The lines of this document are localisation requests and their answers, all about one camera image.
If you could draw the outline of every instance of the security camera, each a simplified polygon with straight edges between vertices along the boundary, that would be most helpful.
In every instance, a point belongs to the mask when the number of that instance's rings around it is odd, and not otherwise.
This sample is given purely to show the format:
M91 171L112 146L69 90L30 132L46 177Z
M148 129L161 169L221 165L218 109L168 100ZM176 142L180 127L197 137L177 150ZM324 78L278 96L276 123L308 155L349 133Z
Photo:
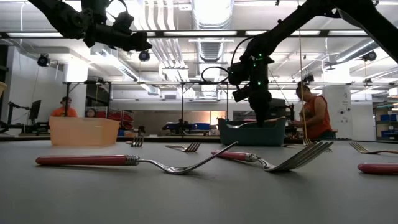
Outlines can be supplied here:
M39 59L37 59L37 64L40 67L48 67L50 65L50 59L48 54L40 54Z
M139 59L141 62L147 62L147 61L149 61L149 59L150 59L149 52L148 52L147 50L143 50L143 51L138 55L138 59Z

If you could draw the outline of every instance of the orange plastic bin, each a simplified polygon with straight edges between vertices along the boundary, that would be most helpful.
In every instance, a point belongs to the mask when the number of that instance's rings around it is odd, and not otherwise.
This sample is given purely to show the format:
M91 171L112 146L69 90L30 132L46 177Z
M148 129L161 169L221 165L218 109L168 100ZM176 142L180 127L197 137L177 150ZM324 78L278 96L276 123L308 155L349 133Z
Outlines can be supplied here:
M118 137L119 121L104 118L50 117L53 146L108 146Z
M3 82L0 82L0 97L3 93L3 91L7 88L7 85Z

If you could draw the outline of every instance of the table surface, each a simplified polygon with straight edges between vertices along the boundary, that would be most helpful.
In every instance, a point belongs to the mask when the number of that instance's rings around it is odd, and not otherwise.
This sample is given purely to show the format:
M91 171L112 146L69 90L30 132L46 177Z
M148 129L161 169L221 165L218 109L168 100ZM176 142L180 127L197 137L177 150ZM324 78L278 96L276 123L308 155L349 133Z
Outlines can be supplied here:
M369 150L395 144L361 143ZM52 147L50 141L0 142L0 223L398 223L398 176L368 175L361 162L398 162L397 155L364 155L348 142L332 146L298 170L270 174L260 164L215 158L187 175L152 164L133 167L41 167L44 155L133 154L189 166L221 149L197 153L144 143L110 147ZM300 148L241 147L278 164Z

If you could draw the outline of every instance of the orange shirt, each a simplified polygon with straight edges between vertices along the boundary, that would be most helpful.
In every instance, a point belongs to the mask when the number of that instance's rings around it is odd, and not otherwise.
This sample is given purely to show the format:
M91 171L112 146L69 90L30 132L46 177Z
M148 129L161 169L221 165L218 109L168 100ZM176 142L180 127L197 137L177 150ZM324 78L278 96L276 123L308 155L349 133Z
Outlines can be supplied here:
M321 136L325 131L332 131L332 128L330 126L330 117L329 117L329 111L328 111L328 102L326 101L325 97L323 96L316 96L311 99L311 101L307 102L304 104L304 114L305 114L305 120L308 121L309 119L313 118L315 116L315 100L320 97L322 98L325 103L326 103L326 111L325 111L325 117L323 118L322 123L313 125L308 127L307 126L307 137L309 139L316 139L319 136Z
M65 108L61 107L58 109L55 109L50 116L65 116ZM73 108L68 108L68 117L70 118L77 118L77 112Z

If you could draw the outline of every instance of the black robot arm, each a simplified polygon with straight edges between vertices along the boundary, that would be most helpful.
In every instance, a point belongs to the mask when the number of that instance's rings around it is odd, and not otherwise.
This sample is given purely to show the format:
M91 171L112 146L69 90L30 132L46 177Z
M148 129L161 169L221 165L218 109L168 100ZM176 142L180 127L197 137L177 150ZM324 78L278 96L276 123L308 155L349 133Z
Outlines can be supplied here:
M127 11L120 13L112 26L106 25L109 0L81 0L81 12L59 0L29 1L43 12L62 36L70 39L83 38L87 47L92 47L95 42L125 51L143 51L152 47L147 42L146 32L133 34L129 29L134 18Z
M272 99L268 91L268 64L274 61L270 55L284 39L316 16L342 18L362 28L398 63L398 30L377 11L372 0L307 0L283 21L278 21L272 30L255 36L240 62L229 68L228 80L238 88L233 93L235 101L249 98L259 126L262 126ZM239 89L238 85L246 80L249 83Z

